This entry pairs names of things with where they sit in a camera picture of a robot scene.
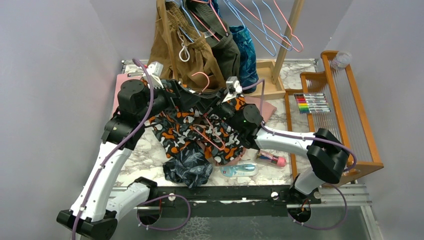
brown pants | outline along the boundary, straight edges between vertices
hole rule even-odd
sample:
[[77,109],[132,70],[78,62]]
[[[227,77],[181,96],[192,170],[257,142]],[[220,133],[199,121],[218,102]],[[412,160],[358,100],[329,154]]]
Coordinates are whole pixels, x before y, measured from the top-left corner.
[[[188,87],[198,90],[203,89],[208,84],[208,80],[202,74],[192,75],[197,72],[203,72],[209,76],[208,89],[225,88],[226,80],[221,73],[211,47],[206,42],[204,34],[200,33],[201,36],[199,36],[195,28],[189,25],[175,3],[165,3],[164,0],[156,0],[156,4],[158,11],[154,42],[148,63],[156,61],[163,64],[163,72],[160,78],[172,79],[173,74],[175,75],[173,69],[176,68],[178,76],[174,77],[181,80]],[[165,30],[166,26],[169,26],[169,32]],[[179,28],[182,28],[194,42],[188,41]],[[179,58],[179,52],[182,49],[180,38],[183,39],[184,45],[187,46],[190,53],[190,59],[187,62],[183,62]],[[174,64],[176,66],[173,66],[174,64],[170,57],[171,51],[175,58]]]

marker set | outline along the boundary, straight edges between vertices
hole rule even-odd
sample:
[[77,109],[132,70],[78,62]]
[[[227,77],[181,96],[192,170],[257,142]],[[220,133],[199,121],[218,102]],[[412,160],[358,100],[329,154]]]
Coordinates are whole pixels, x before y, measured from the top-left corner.
[[330,105],[324,93],[295,93],[300,114],[330,113]]

pink hanger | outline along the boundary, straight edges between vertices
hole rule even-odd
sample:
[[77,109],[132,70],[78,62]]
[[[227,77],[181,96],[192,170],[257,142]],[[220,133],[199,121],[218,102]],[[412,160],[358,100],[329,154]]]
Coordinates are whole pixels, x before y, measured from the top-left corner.
[[[258,20],[258,21],[260,21],[260,19],[257,17],[257,16],[255,16],[255,14],[253,14],[253,12],[251,12],[247,7],[245,7],[239,0],[236,0],[237,1],[237,3],[238,4],[240,4],[248,13],[250,13],[250,15],[252,15],[256,20]],[[291,46],[296,52],[298,52],[298,53],[300,53],[302,50],[303,50],[303,45],[302,45],[302,43],[300,43],[301,45],[302,45],[302,50],[298,50],[298,49],[296,49],[293,45],[291,45],[290,43],[288,43],[283,37],[281,37],[278,33],[276,33],[274,30],[272,30],[269,26],[267,26],[266,24],[263,24],[267,29],[269,29],[273,34],[275,34],[277,37],[279,37],[283,42],[285,42],[287,45],[289,45],[289,46]]]
[[284,21],[287,23],[287,26],[288,26],[288,28],[290,29],[290,35],[291,35],[291,36],[293,36],[295,39],[297,39],[297,41],[298,41],[298,42],[300,43],[300,45],[302,46],[302,50],[300,50],[300,51],[299,51],[299,50],[297,50],[294,46],[292,46],[292,47],[293,47],[293,49],[294,49],[296,52],[298,52],[298,53],[302,52],[302,51],[304,50],[304,45],[303,45],[303,44],[302,44],[302,42],[299,40],[299,38],[298,38],[296,35],[294,35],[294,34],[293,34],[292,26],[290,26],[289,21],[287,21],[286,17],[284,16],[283,12],[281,11],[280,7],[278,7],[276,0],[274,0],[274,4],[275,4],[275,6],[277,7],[277,9],[278,9],[279,13],[281,14],[282,18],[284,19]]
[[[202,1],[202,0],[191,0],[192,2],[196,2],[196,3],[201,3],[201,4],[212,4],[211,0],[207,0],[207,1]],[[220,16],[218,15],[217,11],[215,11],[214,7],[210,7],[213,11],[213,13],[215,13],[216,18],[218,18],[219,22],[221,23],[222,28],[224,29],[225,33],[228,34],[228,31],[223,23],[223,21],[221,20]]]
[[225,149],[225,143],[224,143],[224,141],[220,138],[220,136],[218,136],[217,135],[217,133],[215,132],[215,128],[214,128],[214,126],[212,125],[212,123],[209,121],[209,119],[207,119],[206,117],[205,117],[205,119],[206,119],[206,121],[207,121],[207,123],[209,124],[209,126],[212,128],[212,132],[213,132],[213,135],[215,135],[215,137],[217,137],[218,139],[219,139],[219,141],[221,141],[221,143],[222,143],[222,147],[219,147],[219,146],[217,146],[213,141],[211,141],[209,138],[207,138],[205,135],[203,135],[199,130],[197,130],[195,127],[193,127],[193,129],[198,133],[198,134],[200,134],[206,141],[208,141],[210,144],[212,144],[215,148],[217,148],[218,150],[220,150],[220,151],[222,151],[222,150],[224,150]]
[[196,14],[194,14],[192,11],[190,11],[191,15],[193,15],[193,17],[205,28],[207,29],[207,31],[212,34],[212,36],[219,42],[220,39],[215,36],[215,34],[196,16]]
[[191,75],[192,77],[194,77],[194,76],[196,76],[196,75],[198,75],[198,74],[203,74],[205,77],[206,77],[206,79],[207,79],[207,85],[203,88],[203,90],[201,91],[202,93],[209,87],[209,84],[211,83],[211,81],[209,80],[209,76],[206,74],[206,73],[204,73],[204,72],[201,72],[201,71],[198,71],[198,72],[196,72],[196,73],[194,73],[193,75]]

black metal bar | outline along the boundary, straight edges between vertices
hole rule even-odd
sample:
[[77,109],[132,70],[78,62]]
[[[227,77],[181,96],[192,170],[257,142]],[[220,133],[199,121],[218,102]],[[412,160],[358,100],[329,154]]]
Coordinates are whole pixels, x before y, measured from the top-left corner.
[[[159,186],[157,193],[158,196],[169,194],[184,196],[190,203],[192,217],[287,217],[287,204],[299,204],[286,197],[289,188],[290,185],[203,186],[194,189],[186,186]],[[278,193],[278,198],[271,197],[271,193],[274,192]],[[313,195],[309,199],[312,204],[321,203],[321,200],[314,198]],[[161,208],[162,218],[187,216],[187,203],[178,197],[172,201],[168,198],[162,199]]]

water bottle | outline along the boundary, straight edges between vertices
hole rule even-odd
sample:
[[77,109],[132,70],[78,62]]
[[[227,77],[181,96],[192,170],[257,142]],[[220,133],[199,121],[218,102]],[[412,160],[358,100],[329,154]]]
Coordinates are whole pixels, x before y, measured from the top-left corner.
[[331,67],[335,70],[345,69],[352,61],[352,55],[347,51],[339,51],[331,61]]

